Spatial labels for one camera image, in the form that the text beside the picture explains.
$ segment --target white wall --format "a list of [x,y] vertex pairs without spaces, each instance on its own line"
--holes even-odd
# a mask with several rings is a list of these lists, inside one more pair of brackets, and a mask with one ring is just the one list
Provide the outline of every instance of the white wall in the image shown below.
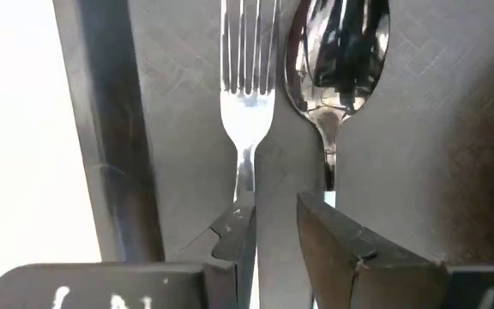
[[0,275],[99,260],[52,1],[0,0]]

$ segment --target gray background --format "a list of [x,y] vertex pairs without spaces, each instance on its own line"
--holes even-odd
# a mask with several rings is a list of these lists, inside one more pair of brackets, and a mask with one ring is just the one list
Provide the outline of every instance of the gray background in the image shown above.
[[[282,4],[282,42],[296,6]],[[383,78],[339,136],[338,207],[424,257],[493,260],[494,1],[392,0],[390,9]],[[218,0],[130,0],[168,257],[232,200],[219,10]],[[319,148],[280,89],[256,156],[262,307],[308,303],[295,194],[321,192]]]

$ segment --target fork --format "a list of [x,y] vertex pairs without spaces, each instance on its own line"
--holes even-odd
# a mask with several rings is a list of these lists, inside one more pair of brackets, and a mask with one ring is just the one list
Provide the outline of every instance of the fork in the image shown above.
[[[255,38],[252,49],[251,78],[249,78],[247,75],[248,45],[245,2],[240,0],[235,89],[232,87],[232,43],[228,0],[221,0],[220,3],[220,116],[226,134],[238,151],[234,202],[242,194],[255,191],[256,146],[268,134],[274,116],[280,3],[280,0],[274,0],[270,41],[267,49],[264,49],[261,42],[262,3],[261,0],[256,1]],[[263,51],[268,51],[266,72],[262,72]],[[257,261],[256,250],[250,308],[260,308]]]

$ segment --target fork tine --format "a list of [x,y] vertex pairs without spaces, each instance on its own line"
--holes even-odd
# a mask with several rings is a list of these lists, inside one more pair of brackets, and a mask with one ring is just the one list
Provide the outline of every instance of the fork tine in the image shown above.
[[238,41],[238,91],[244,90],[247,78],[247,29],[245,26],[245,0],[239,3],[239,41]]
[[220,90],[228,90],[230,88],[230,68],[232,67],[232,53],[230,50],[228,0],[220,0]]
[[277,70],[276,64],[280,39],[280,11],[281,0],[274,0],[272,33],[270,34],[270,47],[268,48],[268,67],[266,71],[266,94],[268,94],[272,90],[275,90],[275,72]]
[[253,47],[253,76],[251,92],[260,88],[261,79],[261,0],[256,0],[255,46]]

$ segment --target spoon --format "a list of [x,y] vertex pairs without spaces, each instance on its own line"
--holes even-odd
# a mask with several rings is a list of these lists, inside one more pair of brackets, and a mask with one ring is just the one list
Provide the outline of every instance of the spoon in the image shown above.
[[[313,123],[325,154],[324,201],[336,206],[340,126],[369,99],[384,67],[388,0],[300,0],[286,45],[286,92]],[[312,298],[312,307],[317,303]]]

